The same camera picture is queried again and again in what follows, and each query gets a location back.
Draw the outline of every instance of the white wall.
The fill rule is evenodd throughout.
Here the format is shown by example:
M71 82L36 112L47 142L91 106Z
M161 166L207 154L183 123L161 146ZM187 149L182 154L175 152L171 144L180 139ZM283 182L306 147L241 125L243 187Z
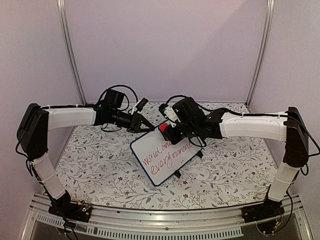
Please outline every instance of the white wall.
M320 143L320 2L275 1L271 34L252 102L253 112L299 109L309 132ZM310 152L315 148L309 141ZM278 161L284 145L269 142ZM320 157L309 160L310 173L295 188L305 208L314 239L320 239Z
M17 240L38 183L15 153L16 132L29 103L76 104L57 1L0 1L0 239ZM70 129L49 134L57 157Z
M246 101L266 0L68 0L65 5L88 102L119 83L153 101L176 94Z

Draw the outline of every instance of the ventilation grille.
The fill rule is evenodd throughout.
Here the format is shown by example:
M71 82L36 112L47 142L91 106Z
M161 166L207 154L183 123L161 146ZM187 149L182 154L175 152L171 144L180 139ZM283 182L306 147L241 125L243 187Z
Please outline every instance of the ventilation grille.
M48 216L39 212L36 219L39 222L58 228L63 228L65 223L56 216ZM76 230L76 232L112 240L222 240L243 236L240 227L201 233L161 233L160 235L160 233L145 234L87 226L86 231Z

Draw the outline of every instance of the leaf pattern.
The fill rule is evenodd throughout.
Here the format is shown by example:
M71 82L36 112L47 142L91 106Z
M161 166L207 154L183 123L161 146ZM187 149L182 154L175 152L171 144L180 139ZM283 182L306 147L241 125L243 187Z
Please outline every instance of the leaf pattern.
M142 114L154 125L164 118L159 103L149 102ZM203 103L209 109L247 112L244 104ZM118 129L108 126L110 130ZM207 139L203 157L195 157L155 187L131 153L130 143L142 133L101 126L78 126L56 173L72 199L133 209L204 209L261 201L277 168L260 138Z

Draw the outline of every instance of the floral pattern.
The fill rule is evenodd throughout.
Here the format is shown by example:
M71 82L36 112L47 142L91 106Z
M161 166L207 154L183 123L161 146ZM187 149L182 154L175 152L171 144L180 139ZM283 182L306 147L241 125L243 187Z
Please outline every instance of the floral pattern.
M203 103L248 112L244 104ZM148 103L142 114L154 125L164 121L159 103ZM133 209L204 209L261 201L277 167L261 138L207 139L203 157L195 157L154 186L135 159L130 143L141 136L121 129L78 126L56 172L74 200Z

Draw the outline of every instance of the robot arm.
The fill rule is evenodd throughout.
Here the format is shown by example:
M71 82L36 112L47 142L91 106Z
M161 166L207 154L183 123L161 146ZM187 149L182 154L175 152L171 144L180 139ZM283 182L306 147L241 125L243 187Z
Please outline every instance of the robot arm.
M132 133L153 131L155 127L138 113L148 101L145 98L141 100L129 114L119 110L123 99L122 92L109 89L99 105L40 107L32 103L28 106L17 131L17 138L28 157L32 172L49 195L52 203L50 213L83 222L88 222L90 218L90 205L71 202L69 193L56 175L48 155L48 131L103 124L114 124Z
M172 144L177 144L183 138L199 137L205 143L206 138L239 136L286 142L282 163L264 202L242 208L245 222L283 214L282 199L309 158L309 137L299 111L289 107L286 112L237 113L219 108L205 115L200 107L191 97L185 97L172 107L162 104L159 110L170 120L170 125L159 128L164 138Z

